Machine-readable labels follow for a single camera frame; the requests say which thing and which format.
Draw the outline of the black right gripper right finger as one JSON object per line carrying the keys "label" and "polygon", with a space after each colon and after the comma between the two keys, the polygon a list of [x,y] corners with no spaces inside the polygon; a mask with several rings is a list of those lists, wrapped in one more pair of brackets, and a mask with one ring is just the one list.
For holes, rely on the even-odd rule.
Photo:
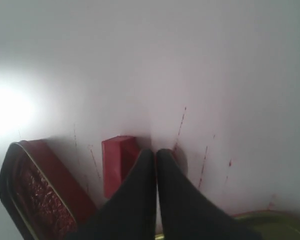
{"label": "black right gripper right finger", "polygon": [[260,240],[204,197],[183,174],[169,149],[156,153],[158,195],[166,240]]}

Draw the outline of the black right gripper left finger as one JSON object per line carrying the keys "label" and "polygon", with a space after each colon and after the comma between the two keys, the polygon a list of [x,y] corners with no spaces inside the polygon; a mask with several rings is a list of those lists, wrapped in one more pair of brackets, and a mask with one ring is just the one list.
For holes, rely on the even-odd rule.
{"label": "black right gripper left finger", "polygon": [[156,234],[155,157],[142,150],[115,194],[67,240],[153,240]]}

